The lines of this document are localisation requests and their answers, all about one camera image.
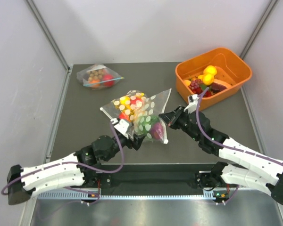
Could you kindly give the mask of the polka dot bag with vegetables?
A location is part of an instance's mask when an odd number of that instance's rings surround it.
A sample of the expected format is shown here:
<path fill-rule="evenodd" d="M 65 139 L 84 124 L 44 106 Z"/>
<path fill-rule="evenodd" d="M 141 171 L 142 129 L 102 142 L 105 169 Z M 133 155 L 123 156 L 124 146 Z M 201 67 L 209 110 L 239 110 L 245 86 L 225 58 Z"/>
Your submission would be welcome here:
<path fill-rule="evenodd" d="M 133 133 L 135 135 L 144 136 L 148 141 L 168 143 L 166 125 L 159 115 L 165 112 L 171 91 L 167 89 L 142 99 L 141 106 L 134 113 Z"/>

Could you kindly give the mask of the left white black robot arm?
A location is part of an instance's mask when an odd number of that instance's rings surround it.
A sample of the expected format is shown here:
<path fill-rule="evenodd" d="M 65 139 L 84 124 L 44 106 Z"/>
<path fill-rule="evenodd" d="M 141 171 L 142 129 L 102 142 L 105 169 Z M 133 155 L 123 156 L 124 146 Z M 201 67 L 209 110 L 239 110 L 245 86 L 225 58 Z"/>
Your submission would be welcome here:
<path fill-rule="evenodd" d="M 7 188 L 3 189 L 2 194 L 7 195 L 9 205 L 17 205 L 58 188 L 94 186 L 98 180 L 97 173 L 120 171 L 120 168 L 101 169 L 100 161 L 112 159 L 117 153 L 122 153 L 125 146 L 138 150 L 144 138 L 137 135 L 133 138 L 122 134 L 114 137 L 103 135 L 90 145 L 53 162 L 27 168 L 14 165 L 9 170 Z"/>

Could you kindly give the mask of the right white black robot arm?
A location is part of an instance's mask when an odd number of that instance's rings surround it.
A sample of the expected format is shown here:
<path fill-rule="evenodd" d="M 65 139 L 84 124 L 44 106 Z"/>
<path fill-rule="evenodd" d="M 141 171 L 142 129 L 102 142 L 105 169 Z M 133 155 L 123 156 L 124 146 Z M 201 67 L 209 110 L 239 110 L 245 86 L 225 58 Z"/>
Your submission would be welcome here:
<path fill-rule="evenodd" d="M 179 106 L 160 119 L 172 129 L 180 129 L 198 142 L 201 150 L 237 163 L 217 163 L 211 170 L 211 182 L 216 186 L 236 184 L 261 191 L 283 205 L 283 161 L 265 156 L 235 141 L 210 125 L 201 112 L 192 113 Z"/>

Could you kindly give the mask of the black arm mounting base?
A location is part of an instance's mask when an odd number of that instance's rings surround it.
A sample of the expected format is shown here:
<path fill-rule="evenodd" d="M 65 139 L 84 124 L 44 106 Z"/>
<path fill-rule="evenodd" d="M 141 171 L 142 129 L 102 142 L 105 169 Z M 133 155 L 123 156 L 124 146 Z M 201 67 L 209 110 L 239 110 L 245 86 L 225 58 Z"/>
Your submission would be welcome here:
<path fill-rule="evenodd" d="M 221 179 L 210 176 L 213 164 L 125 164 L 118 172 L 92 173 L 87 171 L 86 181 L 81 188 L 101 188 L 112 191 L 130 189 L 137 193 L 154 192 L 159 188 L 172 189 L 187 187 L 202 189 L 206 187 L 226 187 Z"/>

